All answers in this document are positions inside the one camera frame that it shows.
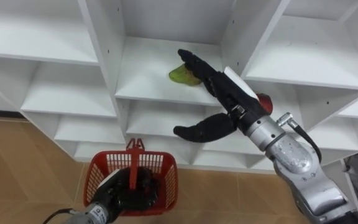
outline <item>basket handle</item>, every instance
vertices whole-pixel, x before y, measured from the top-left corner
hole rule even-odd
[[[128,150],[145,150],[144,144],[142,139],[135,139],[135,138],[131,138],[131,140],[129,141],[129,143],[127,144],[127,151]]]
[[[131,172],[129,175],[129,188],[134,190],[136,189],[137,164],[139,161],[139,156],[145,150],[142,139],[132,138],[129,141],[126,150],[131,152]]]

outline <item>red basket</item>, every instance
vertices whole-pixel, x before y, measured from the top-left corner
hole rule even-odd
[[[143,212],[122,212],[123,216],[160,215],[171,210],[178,198],[178,171],[175,159],[166,152],[149,152],[141,139],[131,139],[126,151],[104,151],[95,155],[85,180],[84,205],[88,206],[98,185],[116,169],[131,168],[130,188],[136,187],[138,167],[150,169],[160,183],[154,206]]]

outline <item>green object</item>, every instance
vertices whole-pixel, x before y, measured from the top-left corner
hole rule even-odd
[[[201,80],[193,75],[193,72],[186,69],[185,64],[180,65],[178,68],[169,73],[169,79],[174,82],[195,86],[201,83]]]

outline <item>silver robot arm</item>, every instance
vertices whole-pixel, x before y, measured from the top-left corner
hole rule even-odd
[[[346,214],[357,215],[355,206],[323,172],[316,151],[280,127],[287,122],[297,125],[289,114],[278,122],[269,116],[259,121],[246,136],[272,160],[277,175],[290,186],[296,205],[311,223],[335,223]]]
[[[217,72],[187,50],[178,54],[227,114],[212,115],[191,127],[177,126],[176,135],[188,141],[210,142],[240,129],[273,162],[276,173],[290,186],[296,205],[312,224],[358,224],[356,207],[323,172],[318,146],[290,113],[274,121],[255,93],[229,67]],[[288,135],[282,128],[286,124],[310,145]]]
[[[63,224],[107,224],[109,212],[106,207],[92,203],[83,212],[76,212]]]

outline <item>brown floor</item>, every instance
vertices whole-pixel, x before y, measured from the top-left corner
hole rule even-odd
[[[30,123],[0,121],[0,223],[42,223],[59,208],[82,208],[87,168]],[[179,191],[171,212],[116,223],[307,223],[274,175],[179,170]]]

